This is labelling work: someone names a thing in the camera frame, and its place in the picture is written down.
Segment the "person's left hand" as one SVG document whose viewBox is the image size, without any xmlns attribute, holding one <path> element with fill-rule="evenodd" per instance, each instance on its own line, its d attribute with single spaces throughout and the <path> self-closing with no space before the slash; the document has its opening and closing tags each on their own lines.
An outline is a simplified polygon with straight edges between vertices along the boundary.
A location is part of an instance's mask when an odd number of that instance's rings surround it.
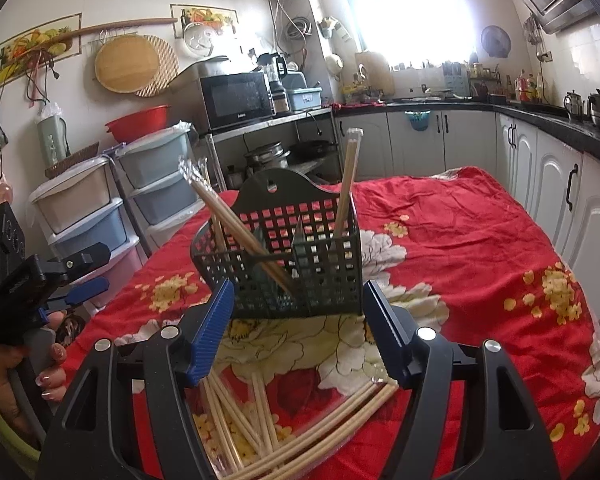
<svg viewBox="0 0 600 480">
<path fill-rule="evenodd" d="M 62 368 L 67 350 L 50 336 L 66 317 L 65 311 L 52 312 L 34 349 L 0 344 L 0 415 L 24 440 L 42 440 L 48 427 L 52 404 L 64 398 L 66 372 Z"/>
</svg>

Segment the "green sleeve left forearm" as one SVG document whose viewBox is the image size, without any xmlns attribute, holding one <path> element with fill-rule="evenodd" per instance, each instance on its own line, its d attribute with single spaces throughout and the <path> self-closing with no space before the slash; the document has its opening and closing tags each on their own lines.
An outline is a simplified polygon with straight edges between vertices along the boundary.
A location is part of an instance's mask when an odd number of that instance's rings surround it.
<svg viewBox="0 0 600 480">
<path fill-rule="evenodd" d="M 18 465 L 23 473 L 29 478 L 35 477 L 38 469 L 40 451 L 20 438 L 20 435 L 8 426 L 8 423 L 0 413 L 0 443 L 8 456 Z"/>
</svg>

